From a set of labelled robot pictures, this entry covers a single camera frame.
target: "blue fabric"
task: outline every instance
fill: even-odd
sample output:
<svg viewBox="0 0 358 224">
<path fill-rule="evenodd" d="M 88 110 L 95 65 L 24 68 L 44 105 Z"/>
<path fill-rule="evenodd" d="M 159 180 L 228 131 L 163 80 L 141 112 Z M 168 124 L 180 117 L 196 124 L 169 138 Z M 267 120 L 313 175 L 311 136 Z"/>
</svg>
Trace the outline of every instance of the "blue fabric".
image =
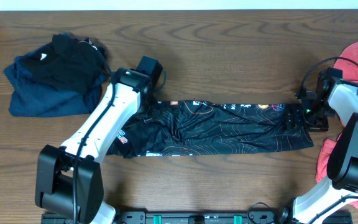
<svg viewBox="0 0 358 224">
<path fill-rule="evenodd" d="M 56 117 L 92 113 L 100 99 L 101 84 L 106 81 L 107 76 L 101 72 L 90 91 L 84 95 L 37 83 L 20 63 L 22 58 L 31 57 L 36 51 L 16 57 L 14 63 L 4 70 L 5 76 L 15 89 L 9 107 L 11 115 Z"/>
</svg>

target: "white backdrop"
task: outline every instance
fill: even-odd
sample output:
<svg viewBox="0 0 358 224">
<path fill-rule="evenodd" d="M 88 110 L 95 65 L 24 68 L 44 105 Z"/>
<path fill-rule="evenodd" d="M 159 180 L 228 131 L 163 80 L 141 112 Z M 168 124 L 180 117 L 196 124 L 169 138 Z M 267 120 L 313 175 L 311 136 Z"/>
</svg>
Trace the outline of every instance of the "white backdrop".
<svg viewBox="0 0 358 224">
<path fill-rule="evenodd" d="M 0 0 L 0 11 L 358 9 L 358 0 Z"/>
</svg>

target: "black pants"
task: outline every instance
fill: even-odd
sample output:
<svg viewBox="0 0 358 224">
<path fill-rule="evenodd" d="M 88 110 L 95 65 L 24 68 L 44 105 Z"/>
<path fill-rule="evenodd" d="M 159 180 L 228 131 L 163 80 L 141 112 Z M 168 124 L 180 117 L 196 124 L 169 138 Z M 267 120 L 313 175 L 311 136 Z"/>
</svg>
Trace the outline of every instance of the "black pants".
<svg viewBox="0 0 358 224">
<path fill-rule="evenodd" d="M 312 147 L 301 119 L 285 126 L 285 111 L 300 105 L 215 105 L 199 101 L 159 102 L 149 122 L 130 119 L 108 154 L 195 156 L 282 152 Z"/>
</svg>

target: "wooden surface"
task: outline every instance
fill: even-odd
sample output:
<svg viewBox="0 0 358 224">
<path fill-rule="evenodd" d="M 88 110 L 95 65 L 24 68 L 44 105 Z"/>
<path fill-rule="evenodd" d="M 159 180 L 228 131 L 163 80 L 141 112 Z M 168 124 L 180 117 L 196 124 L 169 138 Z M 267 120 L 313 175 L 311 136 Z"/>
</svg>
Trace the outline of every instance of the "wooden surface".
<svg viewBox="0 0 358 224">
<path fill-rule="evenodd" d="M 7 110 L 13 89 L 3 69 L 63 32 L 98 39 L 112 69 L 135 67 L 143 55 L 159 59 L 168 72 L 161 100 L 287 103 L 307 69 L 358 41 L 358 11 L 0 12 L 0 223 L 39 223 L 37 156 L 88 117 L 15 118 Z M 312 134 L 314 148 L 294 152 L 109 156 L 106 200 L 150 211 L 279 207 L 314 186 L 322 142 L 342 129 L 329 122 L 328 133 Z M 346 208 L 358 223 L 358 211 Z"/>
</svg>

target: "wood grain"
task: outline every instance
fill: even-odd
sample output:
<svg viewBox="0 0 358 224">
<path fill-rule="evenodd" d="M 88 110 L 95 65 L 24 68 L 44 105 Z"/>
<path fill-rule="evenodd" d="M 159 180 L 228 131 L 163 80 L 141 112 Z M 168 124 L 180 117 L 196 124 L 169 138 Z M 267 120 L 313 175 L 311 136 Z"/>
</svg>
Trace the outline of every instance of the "wood grain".
<svg viewBox="0 0 358 224">
<path fill-rule="evenodd" d="M 314 63 L 358 41 L 358 11 L 0 12 L 0 223 L 39 223 L 38 153 L 58 146 L 88 116 L 15 118 L 7 110 L 13 89 L 3 69 L 63 32 L 103 44 L 112 69 L 135 67 L 143 55 L 159 59 L 168 73 L 160 100 L 288 103 Z M 279 207 L 314 186 L 323 140 L 342 129 L 337 118 L 329 122 L 327 133 L 312 134 L 315 147 L 295 152 L 109 156 L 105 198 L 150 211 Z M 358 211 L 347 208 L 358 223 Z"/>
</svg>

